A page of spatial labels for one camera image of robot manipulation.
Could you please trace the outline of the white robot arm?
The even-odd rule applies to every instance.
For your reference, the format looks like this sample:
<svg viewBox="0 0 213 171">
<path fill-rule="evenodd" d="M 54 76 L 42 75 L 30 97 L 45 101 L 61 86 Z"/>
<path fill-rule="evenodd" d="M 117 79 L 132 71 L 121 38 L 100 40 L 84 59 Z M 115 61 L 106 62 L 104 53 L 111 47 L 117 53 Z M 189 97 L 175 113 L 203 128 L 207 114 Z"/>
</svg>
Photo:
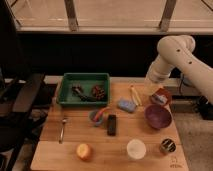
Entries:
<svg viewBox="0 0 213 171">
<path fill-rule="evenodd" d="M 193 54 L 195 40 L 192 36 L 165 36 L 158 41 L 156 59 L 151 63 L 146 78 L 152 83 L 167 79 L 178 68 L 197 90 L 213 105 L 213 68 Z"/>
</svg>

